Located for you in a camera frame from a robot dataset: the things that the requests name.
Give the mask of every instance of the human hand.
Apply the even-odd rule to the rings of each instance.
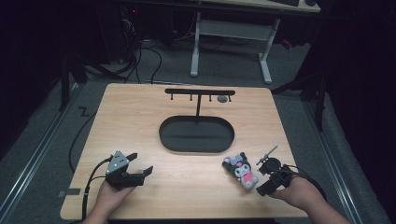
[[[294,175],[290,185],[277,190],[270,197],[304,210],[313,223],[349,224],[349,221],[324,200],[319,190],[307,179]]]
[[[134,189],[135,187],[122,190],[114,189],[107,181],[103,181],[99,188],[95,205],[83,223],[106,223],[108,217],[110,217]]]
[[[291,206],[302,210],[308,209],[312,204],[326,203],[319,190],[313,184],[297,175],[292,177],[287,188],[277,190],[269,194],[269,196],[283,200]]]

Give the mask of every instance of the wooden table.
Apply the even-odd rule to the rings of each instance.
[[[159,136],[162,122],[174,115],[195,115],[197,103],[197,97],[190,101],[189,95],[174,95],[170,100],[166,88],[235,91],[231,102],[223,104],[215,97],[209,102],[203,96],[201,104],[202,116],[221,117],[233,125],[235,136],[230,148],[216,154],[176,153],[165,148]],[[303,211],[280,200],[262,197],[255,189],[246,191],[221,166],[224,157],[245,152],[253,173],[260,179],[258,187],[268,180],[268,175],[257,171],[256,162],[274,144],[279,148],[272,156],[295,165],[268,89],[110,84],[70,184],[70,189],[81,192],[66,196],[61,217],[81,218],[83,190],[93,168],[116,150],[125,156],[138,153],[129,164],[129,173],[141,173],[151,165],[154,169],[144,186],[138,187],[112,218],[305,217]],[[96,174],[104,175],[106,168],[105,164]],[[88,212],[102,181],[92,181]]]

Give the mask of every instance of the white desk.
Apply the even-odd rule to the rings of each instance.
[[[266,7],[271,9],[291,10],[307,13],[320,12],[320,8],[318,7],[318,5],[310,7],[304,2],[304,0],[300,0],[300,4],[298,7],[291,7],[268,0],[202,0],[199,1],[198,4],[202,4],[202,2],[233,4],[246,7]],[[262,53],[259,54],[259,62],[262,67],[264,82],[267,84],[271,84],[272,79],[266,60],[273,44],[279,23],[280,19],[275,20],[272,25],[267,26],[238,22],[202,20],[201,13],[198,12],[195,26],[195,43],[191,61],[191,76],[198,76],[200,35],[217,35],[266,41],[265,48],[263,49]]]

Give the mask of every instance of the stuffed animal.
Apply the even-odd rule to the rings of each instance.
[[[251,166],[245,152],[236,155],[235,159],[225,157],[222,165],[241,182],[245,189],[253,189],[259,182],[259,178],[251,173]]]

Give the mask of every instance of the black wire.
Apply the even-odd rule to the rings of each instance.
[[[159,57],[160,57],[160,63],[157,66],[157,69],[155,69],[154,73],[151,75],[151,85],[154,84],[154,76],[157,73],[157,71],[160,69],[161,64],[163,63],[163,57],[161,56],[161,54],[157,51],[155,51],[154,49],[146,49],[146,50],[150,50],[154,53],[156,53]]]
[[[286,174],[291,174],[291,175],[298,175],[298,176],[303,177],[305,179],[311,178],[311,177],[309,177],[309,175],[306,175],[306,174],[303,175],[303,174],[300,174],[300,173],[297,173],[297,172],[294,172],[294,171],[274,170],[274,169],[268,169],[268,171],[286,173]]]
[[[217,38],[219,38],[219,44],[217,45],[217,46],[215,46],[214,48],[205,48],[202,44],[200,44],[199,45],[199,47],[201,48],[201,49],[206,49],[206,50],[214,50],[214,49],[218,49],[218,48],[220,48],[221,46],[222,46],[222,44],[223,44],[223,38],[222,37],[213,37],[213,38],[210,38],[210,37],[206,37],[206,39],[209,39],[209,41],[211,40],[211,39],[217,39]]]
[[[174,40],[173,43],[181,47],[191,46],[194,44],[194,40],[190,40],[192,37],[195,37],[195,35],[190,35],[182,39]]]
[[[85,190],[84,190],[84,196],[82,198],[82,219],[81,220],[85,220],[85,218],[87,217],[87,203],[88,203],[88,194],[90,193],[90,184],[95,179],[95,178],[93,178],[93,176],[95,175],[96,170],[101,165],[103,165],[105,162],[111,161],[111,159],[113,159],[113,156],[110,156],[109,158],[99,162],[99,164],[97,164],[96,167],[93,169],[91,176],[88,179],[87,186],[85,187]]]
[[[244,46],[244,45],[249,44],[250,42],[257,42],[258,40],[250,39],[250,40],[246,41],[245,43],[237,43],[237,42],[233,42],[233,41],[230,41],[230,40],[227,40],[227,39],[223,39],[223,41],[225,43],[232,44],[232,45]]]
[[[73,140],[73,143],[72,143],[72,145],[71,145],[70,148],[69,148],[69,157],[68,157],[68,160],[69,160],[69,167],[70,167],[70,169],[72,170],[73,173],[76,171],[76,169],[73,167],[73,164],[72,164],[72,150],[73,150],[74,144],[77,142],[77,139],[78,139],[79,135],[81,134],[82,130],[85,128],[85,126],[88,124],[88,122],[90,122],[90,120],[91,120],[93,117],[95,117],[96,113],[97,113],[97,111],[96,111],[95,113],[93,113],[93,114],[85,121],[85,123],[81,126],[81,128],[79,128],[78,133],[77,133],[77,135],[75,136],[75,138],[74,138],[74,140]]]
[[[138,74],[137,74],[137,66],[140,64],[140,59],[141,59],[141,58],[142,58],[142,48],[139,48],[139,59],[137,60],[137,63],[136,63],[136,65],[134,66],[134,68],[131,70],[131,72],[128,74],[128,76],[125,78],[124,83],[126,83],[126,82],[128,81],[129,77],[131,76],[131,74],[132,74],[132,72],[133,72],[134,70],[136,70],[137,83],[140,82],[140,77],[139,77]]]
[[[92,180],[99,179],[99,178],[106,178],[106,177],[104,175],[99,175],[99,176],[94,177]]]
[[[304,171],[303,169],[301,169],[300,167],[297,167],[297,166],[294,166],[294,165],[287,165],[287,166],[296,168],[297,170],[303,172],[306,176],[309,177],[309,174],[306,171]]]

